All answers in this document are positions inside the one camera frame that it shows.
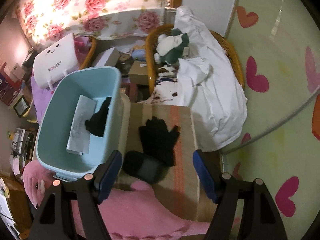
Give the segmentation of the white printed paper sheet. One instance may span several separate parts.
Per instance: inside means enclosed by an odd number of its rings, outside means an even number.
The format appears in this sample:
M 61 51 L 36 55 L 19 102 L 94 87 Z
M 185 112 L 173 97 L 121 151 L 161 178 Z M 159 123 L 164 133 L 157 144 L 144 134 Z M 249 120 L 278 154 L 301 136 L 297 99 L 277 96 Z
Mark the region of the white printed paper sheet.
M 90 132 L 86 129 L 85 121 L 94 114 L 96 104 L 94 100 L 80 95 L 67 141 L 68 153 L 83 155 L 89 152 Z

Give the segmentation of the black glove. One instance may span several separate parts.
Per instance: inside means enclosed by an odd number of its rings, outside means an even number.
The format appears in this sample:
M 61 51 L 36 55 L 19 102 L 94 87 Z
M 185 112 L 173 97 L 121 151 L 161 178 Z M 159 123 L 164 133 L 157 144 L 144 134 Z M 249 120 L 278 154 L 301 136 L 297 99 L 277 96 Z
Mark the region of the black glove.
M 153 116 L 140 126 L 139 138 L 142 152 L 125 154 L 123 171 L 149 184 L 157 184 L 165 178 L 170 167 L 175 166 L 174 147 L 180 136 L 180 127 L 171 130 L 163 119 Z
M 111 97 L 107 97 L 99 111 L 94 113 L 89 120 L 85 121 L 86 130 L 96 137 L 103 137 L 106 126 Z

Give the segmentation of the beige striped mat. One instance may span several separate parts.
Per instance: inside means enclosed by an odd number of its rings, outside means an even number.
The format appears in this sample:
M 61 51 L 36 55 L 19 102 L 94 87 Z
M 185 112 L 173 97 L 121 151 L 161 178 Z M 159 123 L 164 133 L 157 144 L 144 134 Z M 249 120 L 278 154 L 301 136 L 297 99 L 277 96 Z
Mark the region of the beige striped mat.
M 153 185 L 156 198 L 173 214 L 189 220 L 210 222 L 216 206 L 201 187 L 193 166 L 197 149 L 192 111 L 188 107 L 132 103 L 126 150 L 142 151 L 138 128 L 151 117 L 163 119 L 169 129 L 180 127 L 180 137 L 174 147 L 176 165 Z

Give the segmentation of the pink plush toy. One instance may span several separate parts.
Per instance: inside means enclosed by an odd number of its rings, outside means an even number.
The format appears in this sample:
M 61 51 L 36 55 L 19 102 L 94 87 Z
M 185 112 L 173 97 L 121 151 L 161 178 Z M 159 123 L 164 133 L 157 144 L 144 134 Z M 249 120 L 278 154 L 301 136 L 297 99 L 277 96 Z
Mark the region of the pink plush toy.
M 54 175 L 55 172 L 44 168 L 38 160 L 25 166 L 24 189 L 35 208 L 39 208 Z M 208 222 L 182 219 L 171 213 L 148 183 L 138 180 L 130 187 L 129 191 L 112 189 L 98 206 L 112 239 L 180 239 L 208 231 Z

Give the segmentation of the light blue plastic bin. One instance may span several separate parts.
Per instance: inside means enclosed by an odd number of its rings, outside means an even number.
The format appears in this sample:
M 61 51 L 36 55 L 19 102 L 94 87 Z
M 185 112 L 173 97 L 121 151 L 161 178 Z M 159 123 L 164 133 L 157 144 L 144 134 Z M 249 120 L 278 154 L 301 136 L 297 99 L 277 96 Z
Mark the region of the light blue plastic bin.
M 124 104 L 120 97 L 121 73 L 114 67 L 90 67 L 67 75 L 55 89 L 42 119 L 36 156 L 45 168 L 67 181 L 95 171 L 118 150 Z M 94 100 L 99 111 L 111 98 L 103 137 L 90 136 L 89 152 L 76 155 L 66 151 L 73 116 L 83 95 Z

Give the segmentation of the purple cardboard box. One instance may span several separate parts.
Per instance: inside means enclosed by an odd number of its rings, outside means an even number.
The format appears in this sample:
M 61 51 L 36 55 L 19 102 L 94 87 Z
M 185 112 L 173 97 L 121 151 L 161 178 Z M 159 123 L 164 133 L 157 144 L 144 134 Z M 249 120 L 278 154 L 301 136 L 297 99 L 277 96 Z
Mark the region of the purple cardboard box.
M 20 92 L 22 81 L 17 79 L 15 76 L 11 78 L 5 71 L 4 68 L 7 64 L 1 61 L 1 102 L 5 105 L 10 106 L 13 100 Z

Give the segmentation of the brown cardboard box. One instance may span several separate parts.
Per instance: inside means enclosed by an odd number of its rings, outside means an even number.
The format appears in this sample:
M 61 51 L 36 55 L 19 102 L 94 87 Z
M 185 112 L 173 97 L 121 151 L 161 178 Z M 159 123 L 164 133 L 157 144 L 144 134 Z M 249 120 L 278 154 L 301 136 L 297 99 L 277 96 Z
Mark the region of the brown cardboard box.
M 129 78 L 132 83 L 148 85 L 149 76 L 146 62 L 135 61 L 129 70 Z

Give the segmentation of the white cardboard box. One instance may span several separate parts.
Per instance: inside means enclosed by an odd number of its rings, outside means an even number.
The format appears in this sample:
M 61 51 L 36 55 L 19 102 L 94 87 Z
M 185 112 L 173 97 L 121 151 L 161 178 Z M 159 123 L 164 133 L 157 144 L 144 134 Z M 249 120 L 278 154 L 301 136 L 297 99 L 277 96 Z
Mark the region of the white cardboard box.
M 120 58 L 119 51 L 112 47 L 106 51 L 101 52 L 98 54 L 97 58 L 93 61 L 93 67 L 115 67 L 118 60 Z

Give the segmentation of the dark glass jar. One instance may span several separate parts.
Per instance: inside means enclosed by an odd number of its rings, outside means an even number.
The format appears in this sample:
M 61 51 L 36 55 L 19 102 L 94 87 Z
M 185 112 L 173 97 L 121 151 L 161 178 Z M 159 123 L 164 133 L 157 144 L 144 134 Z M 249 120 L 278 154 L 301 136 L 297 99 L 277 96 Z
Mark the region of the dark glass jar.
M 118 68 L 123 75 L 127 75 L 133 63 L 134 60 L 130 54 L 121 54 L 118 61 Z

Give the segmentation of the left wicker chair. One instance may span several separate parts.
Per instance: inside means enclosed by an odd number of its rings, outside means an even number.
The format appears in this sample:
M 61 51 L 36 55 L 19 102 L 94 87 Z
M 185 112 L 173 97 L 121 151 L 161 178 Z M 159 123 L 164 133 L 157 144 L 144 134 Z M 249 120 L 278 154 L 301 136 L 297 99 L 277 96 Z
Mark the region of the left wicker chair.
M 80 70 L 83 70 L 91 66 L 96 47 L 97 39 L 93 36 L 88 36 L 87 53 L 80 54 Z

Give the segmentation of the wicker chair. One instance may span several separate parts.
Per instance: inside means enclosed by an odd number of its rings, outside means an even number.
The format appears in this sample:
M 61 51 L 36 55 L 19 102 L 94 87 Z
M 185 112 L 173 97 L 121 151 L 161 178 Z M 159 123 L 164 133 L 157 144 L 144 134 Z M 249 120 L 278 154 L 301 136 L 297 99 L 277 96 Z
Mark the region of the wicker chair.
M 91 66 L 96 47 L 97 39 L 93 36 L 88 36 L 87 53 L 80 54 L 80 70 L 83 70 Z
M 158 77 L 157 65 L 154 60 L 154 53 L 156 52 L 156 42 L 160 34 L 170 34 L 171 29 L 174 27 L 173 24 L 161 25 L 155 29 L 152 29 L 145 40 L 145 59 L 148 70 L 148 82 L 149 82 L 149 92 L 153 92 L 155 87 L 155 82 Z M 226 51 L 227 57 L 232 65 L 236 79 L 238 80 L 240 86 L 245 88 L 245 78 L 242 71 L 242 66 L 231 42 L 229 42 L 225 37 L 220 34 L 210 30 L 211 34 L 219 42 L 220 46 Z

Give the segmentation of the blue cartoon box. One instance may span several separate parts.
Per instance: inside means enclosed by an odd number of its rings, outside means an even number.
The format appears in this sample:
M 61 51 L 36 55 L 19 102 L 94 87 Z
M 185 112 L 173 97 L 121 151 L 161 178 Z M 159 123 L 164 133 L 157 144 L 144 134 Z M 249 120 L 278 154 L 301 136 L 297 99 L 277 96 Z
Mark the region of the blue cartoon box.
M 131 56 L 135 61 L 146 61 L 145 49 L 134 49 Z

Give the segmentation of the green white Snorlax plush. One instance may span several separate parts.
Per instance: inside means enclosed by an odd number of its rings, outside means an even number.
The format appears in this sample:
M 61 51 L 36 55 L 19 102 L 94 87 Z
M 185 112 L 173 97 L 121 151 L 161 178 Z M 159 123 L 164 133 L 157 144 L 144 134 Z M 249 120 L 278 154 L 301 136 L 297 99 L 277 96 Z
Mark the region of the green white Snorlax plush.
M 184 49 L 189 46 L 189 36 L 180 29 L 171 29 L 170 35 L 161 34 L 157 38 L 154 59 L 157 64 L 175 65 L 184 55 Z

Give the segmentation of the floral rose curtain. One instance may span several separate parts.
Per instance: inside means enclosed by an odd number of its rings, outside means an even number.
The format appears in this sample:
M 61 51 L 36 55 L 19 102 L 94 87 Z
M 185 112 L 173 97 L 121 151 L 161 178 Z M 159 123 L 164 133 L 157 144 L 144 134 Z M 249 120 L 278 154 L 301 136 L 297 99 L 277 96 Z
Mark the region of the floral rose curtain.
M 12 15 L 29 41 L 46 48 L 64 36 L 144 37 L 163 24 L 167 0 L 18 0 Z

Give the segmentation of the black picture frame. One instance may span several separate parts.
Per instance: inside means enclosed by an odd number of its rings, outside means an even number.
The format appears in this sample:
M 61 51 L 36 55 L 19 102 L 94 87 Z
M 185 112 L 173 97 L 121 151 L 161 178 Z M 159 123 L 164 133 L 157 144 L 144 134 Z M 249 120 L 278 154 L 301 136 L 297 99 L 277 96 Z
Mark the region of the black picture frame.
M 13 110 L 19 118 L 21 118 L 25 113 L 27 113 L 29 109 L 30 103 L 23 95 L 17 100 L 17 102 L 13 106 Z

